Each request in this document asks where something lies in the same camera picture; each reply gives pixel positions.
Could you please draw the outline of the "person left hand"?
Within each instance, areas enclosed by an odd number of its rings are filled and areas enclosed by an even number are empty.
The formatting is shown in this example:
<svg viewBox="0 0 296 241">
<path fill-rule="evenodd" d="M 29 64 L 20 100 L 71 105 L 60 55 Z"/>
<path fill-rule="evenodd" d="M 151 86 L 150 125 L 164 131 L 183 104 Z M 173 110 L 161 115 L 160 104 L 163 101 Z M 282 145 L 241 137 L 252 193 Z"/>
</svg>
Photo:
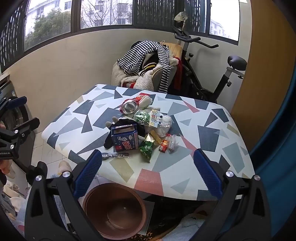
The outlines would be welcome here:
<svg viewBox="0 0 296 241">
<path fill-rule="evenodd" d="M 0 160 L 0 170 L 8 175 L 11 171 L 12 160 Z"/>
</svg>

